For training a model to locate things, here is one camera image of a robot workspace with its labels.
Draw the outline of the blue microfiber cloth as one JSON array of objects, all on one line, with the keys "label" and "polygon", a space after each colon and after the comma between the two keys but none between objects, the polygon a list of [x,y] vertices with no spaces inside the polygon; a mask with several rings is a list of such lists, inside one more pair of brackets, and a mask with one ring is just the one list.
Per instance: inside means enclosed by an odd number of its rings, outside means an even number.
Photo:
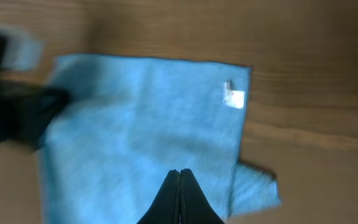
[{"label": "blue microfiber cloth", "polygon": [[60,56],[71,95],[39,151],[45,223],[136,223],[170,170],[190,169],[223,219],[281,204],[275,177],[239,162],[251,70],[148,57]]}]

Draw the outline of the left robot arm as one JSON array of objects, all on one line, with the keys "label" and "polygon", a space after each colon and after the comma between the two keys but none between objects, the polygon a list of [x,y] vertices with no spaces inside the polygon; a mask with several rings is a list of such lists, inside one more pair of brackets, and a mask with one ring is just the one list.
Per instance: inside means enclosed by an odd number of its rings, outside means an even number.
[{"label": "left robot arm", "polygon": [[[27,31],[0,26],[0,73],[35,69],[43,48]],[[69,100],[60,88],[0,80],[0,143],[13,140],[40,148],[47,126]]]}]

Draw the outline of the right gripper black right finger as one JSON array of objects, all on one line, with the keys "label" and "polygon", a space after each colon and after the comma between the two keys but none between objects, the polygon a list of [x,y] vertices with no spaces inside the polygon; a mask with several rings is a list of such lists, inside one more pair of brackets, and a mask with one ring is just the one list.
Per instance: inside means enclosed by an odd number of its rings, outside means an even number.
[{"label": "right gripper black right finger", "polygon": [[180,223],[224,224],[208,203],[190,169],[180,172]]}]

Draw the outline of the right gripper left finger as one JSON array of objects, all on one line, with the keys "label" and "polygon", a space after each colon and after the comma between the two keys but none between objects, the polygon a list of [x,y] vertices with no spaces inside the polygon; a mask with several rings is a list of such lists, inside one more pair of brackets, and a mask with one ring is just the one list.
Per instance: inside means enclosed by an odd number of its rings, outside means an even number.
[{"label": "right gripper left finger", "polygon": [[149,209],[138,224],[179,224],[180,222],[180,176],[170,170]]}]

